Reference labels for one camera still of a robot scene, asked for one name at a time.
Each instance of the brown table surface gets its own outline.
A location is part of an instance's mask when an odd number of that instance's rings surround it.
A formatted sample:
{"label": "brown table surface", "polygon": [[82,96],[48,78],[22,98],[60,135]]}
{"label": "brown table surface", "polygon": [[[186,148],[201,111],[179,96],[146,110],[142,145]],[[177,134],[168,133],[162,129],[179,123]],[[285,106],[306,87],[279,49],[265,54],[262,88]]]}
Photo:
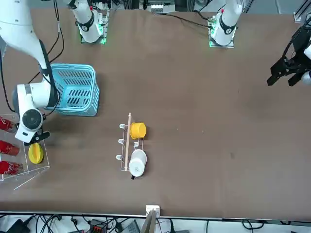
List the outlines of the brown table surface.
{"label": "brown table surface", "polygon": [[[50,48],[53,9],[33,18]],[[293,16],[242,15],[235,49],[209,48],[206,29],[141,10],[116,11],[105,46],[82,45],[72,13],[60,18],[66,46],[57,62],[95,68],[98,114],[53,114],[51,168],[2,190],[1,209],[143,215],[158,204],[163,216],[310,219],[311,89],[286,78],[266,84],[298,27]],[[3,65],[9,93],[38,71],[11,48]],[[134,181],[115,158],[129,112],[148,126],[146,172]]]}

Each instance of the yellow cup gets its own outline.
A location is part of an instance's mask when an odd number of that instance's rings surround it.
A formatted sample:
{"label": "yellow cup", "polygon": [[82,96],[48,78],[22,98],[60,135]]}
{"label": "yellow cup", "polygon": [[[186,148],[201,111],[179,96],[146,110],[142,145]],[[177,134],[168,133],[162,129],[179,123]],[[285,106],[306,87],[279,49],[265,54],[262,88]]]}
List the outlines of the yellow cup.
{"label": "yellow cup", "polygon": [[28,150],[29,160],[33,164],[41,163],[43,159],[43,149],[39,143],[33,143]]}
{"label": "yellow cup", "polygon": [[146,126],[144,123],[132,123],[130,128],[132,139],[143,138],[146,135]]}

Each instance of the robotic arm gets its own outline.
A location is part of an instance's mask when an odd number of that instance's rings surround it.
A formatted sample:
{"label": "robotic arm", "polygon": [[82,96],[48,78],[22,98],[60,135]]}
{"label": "robotic arm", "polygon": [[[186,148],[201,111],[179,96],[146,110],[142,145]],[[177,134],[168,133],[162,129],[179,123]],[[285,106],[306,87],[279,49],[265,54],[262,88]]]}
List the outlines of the robotic arm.
{"label": "robotic arm", "polygon": [[38,108],[54,107],[58,95],[46,49],[34,32],[27,3],[26,0],[1,1],[0,36],[10,47],[35,58],[43,75],[42,82],[19,84],[13,91],[13,106],[20,117],[15,137],[30,143],[43,123],[43,115]]}
{"label": "robotic arm", "polygon": [[[87,0],[64,2],[75,15],[86,42],[95,42],[103,35]],[[20,120],[15,137],[25,145],[38,142],[50,136],[49,132],[40,132],[44,117],[38,109],[54,107],[59,97],[46,49],[33,29],[28,0],[0,1],[0,36],[8,46],[30,55],[39,63],[42,82],[19,84],[13,91],[13,106]]]}
{"label": "robotic arm", "polygon": [[[311,84],[311,17],[292,36],[285,48],[282,57],[270,68],[271,77],[267,80],[268,86],[274,85],[279,78],[294,74],[288,79],[288,85],[294,86],[300,80]],[[290,46],[294,46],[295,56],[288,59],[286,54]]]}
{"label": "robotic arm", "polygon": [[217,23],[211,35],[218,45],[226,46],[231,43],[242,10],[241,0],[226,0],[224,11],[216,15]]}

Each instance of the black cable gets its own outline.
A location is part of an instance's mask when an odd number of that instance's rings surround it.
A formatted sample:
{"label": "black cable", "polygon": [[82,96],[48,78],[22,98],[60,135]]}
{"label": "black cable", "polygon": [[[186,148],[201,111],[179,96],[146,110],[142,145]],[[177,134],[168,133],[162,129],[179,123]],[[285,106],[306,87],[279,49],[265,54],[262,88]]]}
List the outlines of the black cable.
{"label": "black cable", "polygon": [[202,11],[205,7],[207,7],[207,5],[209,5],[213,0],[207,0],[206,4],[198,11]]}
{"label": "black cable", "polygon": [[218,13],[221,9],[223,9],[224,6],[225,6],[225,4],[224,4],[221,8],[218,9],[217,13]]}
{"label": "black cable", "polygon": [[74,226],[75,226],[75,228],[77,229],[77,231],[78,231],[79,233],[82,233],[82,231],[80,231],[80,230],[78,229],[77,225],[74,225]]}
{"label": "black cable", "polygon": [[249,0],[247,6],[244,9],[244,13],[247,13],[249,11],[249,9],[251,8],[253,2],[254,2],[254,0]]}
{"label": "black cable", "polygon": [[285,223],[285,222],[283,222],[283,221],[280,221],[280,223],[281,223],[282,225],[290,225],[290,224],[292,223],[292,221],[288,221],[288,223]]}
{"label": "black cable", "polygon": [[49,227],[49,222],[47,221],[47,219],[45,218],[45,216],[44,216],[44,215],[41,215],[40,218],[41,218],[41,220],[44,222],[44,225],[43,225],[43,227],[42,227],[42,229],[41,229],[41,232],[43,233],[44,230],[45,230],[45,228],[48,227],[48,232],[49,232],[49,233],[53,233],[52,229]]}
{"label": "black cable", "polygon": [[207,220],[207,223],[206,223],[206,233],[207,233],[208,223],[209,223],[209,220]]}
{"label": "black cable", "polygon": [[[57,39],[55,41],[55,43],[53,44],[53,46],[51,47],[50,51],[48,52],[48,54],[52,51],[52,49],[54,48],[54,46],[56,45],[58,39],[59,39],[59,34],[61,34],[62,36],[62,50],[59,52],[59,54],[57,56],[55,56],[52,60],[50,60],[49,62],[52,63],[54,60],[56,60],[64,51],[64,48],[65,48],[65,41],[64,41],[64,35],[63,35],[63,31],[62,31],[62,28],[60,27],[60,19],[59,19],[59,12],[58,12],[58,5],[57,5],[57,0],[54,0],[53,1],[54,3],[54,11],[55,11],[55,16],[56,16],[56,19],[57,19],[57,22],[58,22],[58,25],[59,25],[59,33],[58,33],[58,36],[57,36]],[[28,83],[31,83],[38,75],[39,75],[40,72],[38,72]],[[54,85],[51,85],[54,90],[58,93],[58,101],[57,101],[57,104],[54,106],[53,110],[51,112],[49,112],[48,114],[46,114],[46,117],[51,115],[55,109],[57,108],[57,105],[59,104],[60,102],[60,92],[59,90],[56,88],[56,85],[54,83]]]}
{"label": "black cable", "polygon": [[197,13],[202,19],[205,19],[205,20],[209,20],[209,18],[206,18],[204,17],[199,11],[194,11],[195,13]]}
{"label": "black cable", "polygon": [[8,105],[8,108],[11,110],[11,112],[15,112],[13,110],[13,108],[11,108],[9,100],[8,100],[8,96],[6,94],[6,88],[5,88],[5,84],[4,84],[4,77],[3,77],[3,67],[2,67],[2,54],[1,54],[1,50],[0,50],[0,73],[1,73],[1,80],[2,80],[2,87],[3,87],[3,92],[4,92],[4,97],[5,97],[5,101],[6,104]]}
{"label": "black cable", "polygon": [[198,26],[201,26],[201,27],[213,29],[213,27],[211,27],[211,26],[204,25],[204,24],[201,24],[201,23],[196,23],[196,22],[193,22],[193,21],[191,21],[191,20],[188,20],[188,19],[185,19],[185,18],[182,18],[182,17],[179,17],[179,16],[174,16],[174,15],[169,15],[169,14],[166,14],[165,16],[172,16],[172,17],[174,17],[174,18],[178,18],[178,19],[180,19],[180,20],[183,20],[183,21],[186,21],[186,22],[189,22],[189,23],[193,23],[193,24],[198,25]]}
{"label": "black cable", "polygon": [[90,220],[86,220],[86,218],[82,215],[82,218],[84,219],[85,222],[88,223],[88,225],[91,225],[91,221]]}
{"label": "black cable", "polygon": [[122,226],[122,223],[125,222],[126,220],[129,220],[129,219],[130,218],[128,217],[128,218],[122,220],[121,222],[117,222],[117,220],[115,220],[116,221],[116,226],[111,231],[109,231],[108,233],[111,233],[113,231],[119,233],[119,230],[118,230],[117,226]]}
{"label": "black cable", "polygon": [[162,233],[162,228],[161,228],[161,224],[159,222],[159,219],[157,218],[156,220],[157,220],[157,223],[159,224],[160,232]]}
{"label": "black cable", "polygon": [[106,222],[107,222],[106,224],[109,224],[110,222],[112,222],[112,224],[113,224],[113,220],[115,220],[115,219],[117,219],[117,218],[113,218],[113,219],[110,219],[110,220],[106,220],[105,222],[100,222],[100,223],[94,225],[93,227],[96,227],[96,226],[105,224]]}
{"label": "black cable", "polygon": [[253,227],[252,223],[251,223],[248,219],[243,219],[243,220],[242,220],[242,225],[244,226],[245,229],[248,229],[248,230],[252,231],[252,233],[253,233],[254,230],[258,230],[258,229],[263,228],[264,223],[262,223],[262,225],[259,226],[259,227]]}

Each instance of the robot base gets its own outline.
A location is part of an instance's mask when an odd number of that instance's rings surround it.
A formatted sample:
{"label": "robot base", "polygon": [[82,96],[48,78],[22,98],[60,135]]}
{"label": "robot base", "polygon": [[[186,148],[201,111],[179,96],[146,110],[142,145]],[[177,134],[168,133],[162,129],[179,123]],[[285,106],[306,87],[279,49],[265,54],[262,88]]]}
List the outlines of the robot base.
{"label": "robot base", "polygon": [[230,44],[226,45],[226,46],[221,46],[219,44],[217,44],[215,42],[215,40],[211,37],[212,34],[214,34],[214,30],[215,30],[215,26],[216,26],[216,23],[217,23],[217,15],[213,16],[212,18],[210,18],[208,20],[208,25],[213,27],[214,29],[208,29],[208,46],[210,48],[214,48],[214,47],[221,47],[221,48],[234,48],[234,41],[232,39],[232,41],[230,42]]}
{"label": "robot base", "polygon": [[[108,29],[108,21],[109,21],[109,8],[107,7],[104,10],[101,10],[100,12],[97,10],[93,10],[95,22],[97,24],[97,27],[102,34],[99,39],[94,42],[94,44],[105,44],[107,39],[107,29]],[[83,37],[81,36],[81,43],[87,43]]]}

